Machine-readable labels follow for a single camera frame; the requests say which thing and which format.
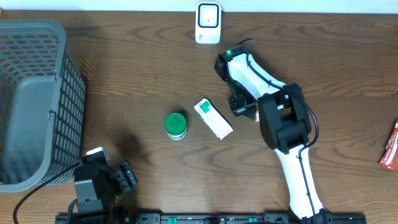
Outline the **red chocolate bar wrapper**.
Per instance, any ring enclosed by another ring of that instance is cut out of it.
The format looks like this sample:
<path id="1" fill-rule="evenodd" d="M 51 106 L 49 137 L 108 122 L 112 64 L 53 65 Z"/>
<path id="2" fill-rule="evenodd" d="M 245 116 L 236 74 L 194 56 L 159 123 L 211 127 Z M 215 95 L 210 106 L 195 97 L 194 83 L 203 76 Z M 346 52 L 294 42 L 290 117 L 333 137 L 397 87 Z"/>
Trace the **red chocolate bar wrapper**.
<path id="1" fill-rule="evenodd" d="M 386 150 L 379 161 L 379 165 L 391 171 L 395 171 L 397 168 L 397 121 L 387 141 Z"/>

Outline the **green lid jar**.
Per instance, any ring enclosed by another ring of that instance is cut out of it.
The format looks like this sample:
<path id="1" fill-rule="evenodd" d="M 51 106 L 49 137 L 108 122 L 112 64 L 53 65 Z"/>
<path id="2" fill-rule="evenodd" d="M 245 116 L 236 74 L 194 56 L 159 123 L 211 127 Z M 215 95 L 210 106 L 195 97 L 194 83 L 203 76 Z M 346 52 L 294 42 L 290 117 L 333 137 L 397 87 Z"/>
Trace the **green lid jar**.
<path id="1" fill-rule="evenodd" d="M 180 113 L 170 113 L 164 121 L 170 139 L 181 140 L 187 135 L 187 120 Z"/>

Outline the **white and green carton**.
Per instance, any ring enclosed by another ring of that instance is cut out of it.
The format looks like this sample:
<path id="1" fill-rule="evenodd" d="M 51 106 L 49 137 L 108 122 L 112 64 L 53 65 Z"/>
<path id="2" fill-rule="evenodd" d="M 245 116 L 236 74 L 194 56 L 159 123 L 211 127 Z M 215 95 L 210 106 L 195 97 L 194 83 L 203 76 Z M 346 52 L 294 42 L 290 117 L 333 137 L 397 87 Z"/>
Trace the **white and green carton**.
<path id="1" fill-rule="evenodd" d="M 220 140 L 233 132 L 232 126 L 224 119 L 207 98 L 199 101 L 193 108 Z"/>

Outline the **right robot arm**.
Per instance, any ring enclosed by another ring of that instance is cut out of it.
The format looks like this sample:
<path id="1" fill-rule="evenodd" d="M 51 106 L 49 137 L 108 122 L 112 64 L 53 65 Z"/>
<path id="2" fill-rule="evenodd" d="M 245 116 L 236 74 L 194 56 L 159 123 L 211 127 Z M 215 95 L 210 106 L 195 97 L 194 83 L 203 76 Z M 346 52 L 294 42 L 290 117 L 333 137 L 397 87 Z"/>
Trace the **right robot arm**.
<path id="1" fill-rule="evenodd" d="M 236 116 L 258 116 L 261 135 L 277 154 L 289 188 L 290 209 L 302 223 L 320 223 L 323 205 L 317 195 L 309 161 L 318 130 L 302 89 L 286 85 L 265 71 L 248 49 L 237 45 L 218 54 L 215 71 L 232 92 L 230 106 Z"/>

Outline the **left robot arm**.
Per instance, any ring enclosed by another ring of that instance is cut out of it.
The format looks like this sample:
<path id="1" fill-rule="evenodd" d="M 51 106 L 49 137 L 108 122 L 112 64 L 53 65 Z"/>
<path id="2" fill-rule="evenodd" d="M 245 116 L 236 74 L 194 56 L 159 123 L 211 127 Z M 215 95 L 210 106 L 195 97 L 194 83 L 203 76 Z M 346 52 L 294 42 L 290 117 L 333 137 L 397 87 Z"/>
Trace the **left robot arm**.
<path id="1" fill-rule="evenodd" d="M 129 162 L 123 162 L 118 170 L 106 164 L 91 162 L 74 171 L 74 200 L 67 212 L 67 223 L 134 223 L 135 219 L 124 207 L 116 205 L 117 199 L 128 194 L 136 185 Z"/>

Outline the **small orange box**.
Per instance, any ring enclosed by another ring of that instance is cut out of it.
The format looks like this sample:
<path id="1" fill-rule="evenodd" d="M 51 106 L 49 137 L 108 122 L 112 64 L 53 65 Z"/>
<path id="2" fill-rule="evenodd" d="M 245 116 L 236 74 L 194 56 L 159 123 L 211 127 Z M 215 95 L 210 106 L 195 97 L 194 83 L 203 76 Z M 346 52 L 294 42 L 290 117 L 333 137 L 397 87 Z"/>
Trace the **small orange box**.
<path id="1" fill-rule="evenodd" d="M 256 104 L 256 110 L 254 113 L 254 121 L 259 122 L 259 106 Z"/>

